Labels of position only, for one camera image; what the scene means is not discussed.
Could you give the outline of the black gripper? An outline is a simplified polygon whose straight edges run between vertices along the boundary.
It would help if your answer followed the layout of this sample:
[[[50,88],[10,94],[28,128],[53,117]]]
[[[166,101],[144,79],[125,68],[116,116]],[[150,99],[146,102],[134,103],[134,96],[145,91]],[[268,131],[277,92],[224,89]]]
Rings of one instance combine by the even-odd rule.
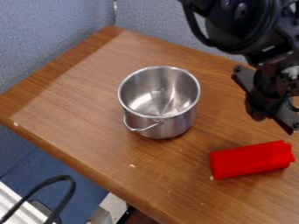
[[[288,135],[299,131],[299,107],[293,105],[299,80],[289,80],[281,73],[267,76],[241,65],[233,67],[231,78],[245,92],[245,111],[251,118],[257,122],[272,119]]]

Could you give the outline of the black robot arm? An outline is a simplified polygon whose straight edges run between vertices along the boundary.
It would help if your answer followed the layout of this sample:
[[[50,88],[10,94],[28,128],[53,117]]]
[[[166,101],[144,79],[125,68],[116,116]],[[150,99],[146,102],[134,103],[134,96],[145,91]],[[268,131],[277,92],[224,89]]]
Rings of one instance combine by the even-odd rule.
[[[231,78],[253,120],[299,131],[299,0],[178,0],[196,39],[241,55]]]

